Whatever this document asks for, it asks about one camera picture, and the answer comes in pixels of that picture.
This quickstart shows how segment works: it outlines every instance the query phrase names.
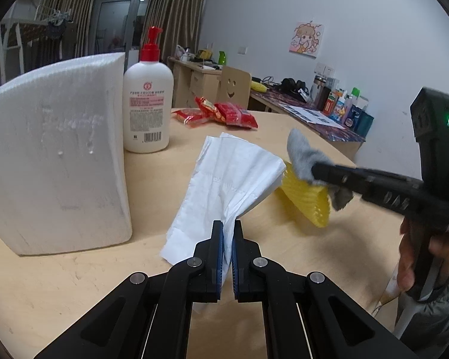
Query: red snack package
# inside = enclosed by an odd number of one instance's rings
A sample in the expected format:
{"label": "red snack package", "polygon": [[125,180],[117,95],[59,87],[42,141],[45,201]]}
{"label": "red snack package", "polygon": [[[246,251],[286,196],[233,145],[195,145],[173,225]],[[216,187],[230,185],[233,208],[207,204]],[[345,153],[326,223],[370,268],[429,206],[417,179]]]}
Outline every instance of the red snack package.
{"label": "red snack package", "polygon": [[178,121],[182,121],[184,125],[194,127],[199,124],[206,123],[210,120],[209,117],[197,108],[185,108],[180,110],[175,110],[173,112],[176,115]]}
{"label": "red snack package", "polygon": [[218,108],[214,106],[213,103],[209,102],[206,98],[196,97],[195,101],[206,117],[211,118],[219,123],[226,123],[225,117],[220,113]]}
{"label": "red snack package", "polygon": [[231,102],[214,104],[219,112],[224,116],[226,125],[236,125],[244,128],[257,128],[254,116],[247,110]]}

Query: electrical socket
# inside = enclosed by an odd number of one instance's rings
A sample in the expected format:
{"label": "electrical socket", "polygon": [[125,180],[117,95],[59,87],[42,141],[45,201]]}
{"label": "electrical socket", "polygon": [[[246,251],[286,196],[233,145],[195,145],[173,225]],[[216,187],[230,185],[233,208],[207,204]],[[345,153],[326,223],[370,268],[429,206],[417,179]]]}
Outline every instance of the electrical socket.
{"label": "electrical socket", "polygon": [[324,68],[324,76],[326,77],[334,77],[334,69],[330,66],[326,66]]}
{"label": "electrical socket", "polygon": [[326,65],[324,63],[316,63],[315,73],[324,75],[324,69],[326,69]]}

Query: hand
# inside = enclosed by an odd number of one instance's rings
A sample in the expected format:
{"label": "hand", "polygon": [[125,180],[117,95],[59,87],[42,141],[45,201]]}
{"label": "hand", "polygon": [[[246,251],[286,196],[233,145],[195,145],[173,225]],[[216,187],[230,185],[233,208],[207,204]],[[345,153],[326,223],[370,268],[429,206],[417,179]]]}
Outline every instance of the hand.
{"label": "hand", "polygon": [[[401,258],[398,265],[398,287],[402,291],[408,291],[414,285],[415,279],[412,270],[414,251],[409,238],[409,225],[409,220],[405,218],[400,228],[400,233],[404,236],[399,245]],[[441,286],[449,277],[449,234],[432,236],[429,242],[429,251],[432,255],[444,259],[437,280],[437,286]]]}

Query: barcode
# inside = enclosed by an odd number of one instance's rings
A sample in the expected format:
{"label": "barcode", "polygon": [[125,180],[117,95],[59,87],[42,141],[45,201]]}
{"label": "barcode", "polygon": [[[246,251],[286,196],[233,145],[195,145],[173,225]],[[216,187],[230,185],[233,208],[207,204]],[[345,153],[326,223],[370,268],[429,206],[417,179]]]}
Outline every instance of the barcode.
{"label": "barcode", "polygon": [[145,142],[159,142],[160,140],[161,140],[161,131],[145,133]]}

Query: tabletop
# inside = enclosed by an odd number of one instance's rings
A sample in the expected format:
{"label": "tabletop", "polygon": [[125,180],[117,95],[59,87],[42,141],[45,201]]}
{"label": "tabletop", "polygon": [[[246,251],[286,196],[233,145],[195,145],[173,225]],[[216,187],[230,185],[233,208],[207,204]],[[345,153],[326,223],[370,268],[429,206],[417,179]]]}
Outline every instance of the tabletop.
{"label": "tabletop", "polygon": [[[264,100],[269,102],[270,104],[278,107],[282,112],[290,115],[291,117],[297,118],[296,115],[292,114],[286,108],[282,107],[281,104],[292,105],[294,107],[301,107],[304,109],[312,109],[310,106],[307,106],[303,102],[296,101],[290,95],[285,93],[281,93],[278,90],[273,88],[268,88],[266,93],[256,92],[255,90],[251,90],[250,97],[256,100]],[[336,127],[331,127],[327,125],[318,125],[312,123],[306,123],[305,121],[298,119],[301,123],[305,124],[307,127],[316,131],[321,137],[330,141],[330,142],[365,142],[362,136],[358,135],[356,132],[353,132],[347,127],[344,129],[339,129]]]}
{"label": "tabletop", "polygon": [[[253,112],[257,130],[171,120],[170,144],[152,154],[125,153],[133,236],[118,246],[60,255],[17,256],[0,240],[0,339],[15,359],[30,359],[135,271],[168,271],[159,256],[206,135],[226,131],[288,159],[286,139],[300,129],[337,164],[343,154],[295,119]],[[400,217],[354,198],[329,225],[314,227],[280,189],[242,218],[263,256],[301,275],[322,271],[372,311],[398,261]],[[193,312],[189,358],[265,358],[261,304],[234,301],[231,273],[222,299]]]}
{"label": "tabletop", "polygon": [[221,75],[222,71],[221,70],[216,70],[216,69],[204,69],[202,67],[201,63],[198,62],[182,62],[179,59],[173,58],[173,57],[168,57],[168,62],[170,63],[177,63],[180,64],[181,66],[185,66],[189,69],[195,70],[195,71],[199,71],[200,73],[203,74],[210,74],[210,75]]}

